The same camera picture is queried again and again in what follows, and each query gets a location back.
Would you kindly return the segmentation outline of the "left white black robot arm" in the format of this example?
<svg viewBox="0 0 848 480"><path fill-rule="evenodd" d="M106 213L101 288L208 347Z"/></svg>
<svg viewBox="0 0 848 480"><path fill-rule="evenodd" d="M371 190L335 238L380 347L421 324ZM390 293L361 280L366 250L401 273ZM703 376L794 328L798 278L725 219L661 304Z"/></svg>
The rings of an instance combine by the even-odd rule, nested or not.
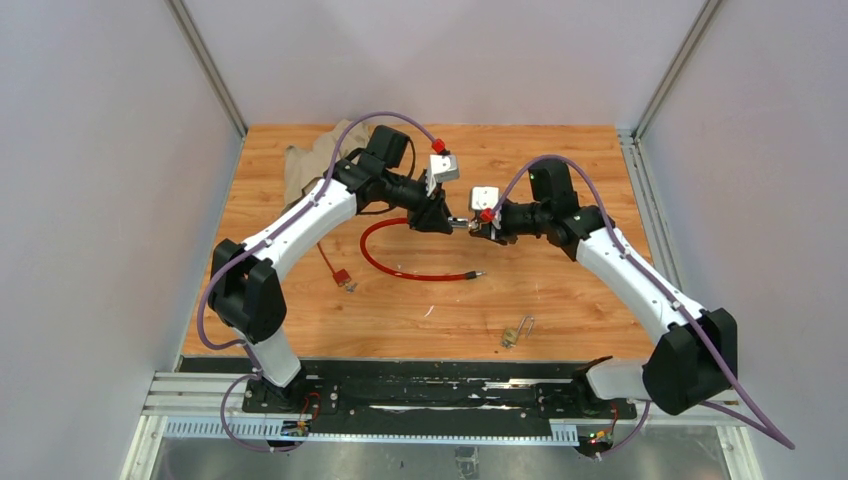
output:
<svg viewBox="0 0 848 480"><path fill-rule="evenodd" d="M443 183L459 176L458 161L433 138L434 151L419 178L395 173L411 139L385 125L375 127L357 155L336 145L324 176L285 214L241 241L221 241L213 251L202 301L236 334L254 365L254 379L283 413L307 398L305 374L284 332L287 304L282 282L325 235L370 204L406 210L408 225L423 233L450 234L451 213Z"/></svg>

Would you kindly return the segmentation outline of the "red cable lock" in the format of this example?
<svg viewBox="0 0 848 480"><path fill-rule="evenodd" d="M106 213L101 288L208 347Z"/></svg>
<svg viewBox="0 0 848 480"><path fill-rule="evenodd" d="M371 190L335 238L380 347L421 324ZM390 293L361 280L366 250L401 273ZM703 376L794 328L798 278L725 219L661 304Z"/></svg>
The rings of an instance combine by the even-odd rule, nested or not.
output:
<svg viewBox="0 0 848 480"><path fill-rule="evenodd" d="M394 279L421 283L458 283L483 278L486 271L458 265L445 259L443 245L426 247L414 239L403 217L380 219L368 225L358 239L363 260L375 270Z"/></svg>

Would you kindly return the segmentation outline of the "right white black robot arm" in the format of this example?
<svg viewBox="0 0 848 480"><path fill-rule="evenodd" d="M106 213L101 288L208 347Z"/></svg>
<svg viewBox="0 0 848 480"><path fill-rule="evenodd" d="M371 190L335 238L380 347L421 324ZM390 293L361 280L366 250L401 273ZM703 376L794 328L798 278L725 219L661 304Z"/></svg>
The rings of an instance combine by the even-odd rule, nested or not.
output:
<svg viewBox="0 0 848 480"><path fill-rule="evenodd" d="M594 417L612 399L630 398L679 415L732 389L738 371L733 316L723 308L705 309L662 277L600 200L581 204L571 175L583 171L575 163L548 155L520 172L530 180L529 203L513 202L494 186L471 189L471 236L500 245L521 236L545 238L606 285L654 344L644 361L602 357L584 365L571 390L574 408Z"/></svg>

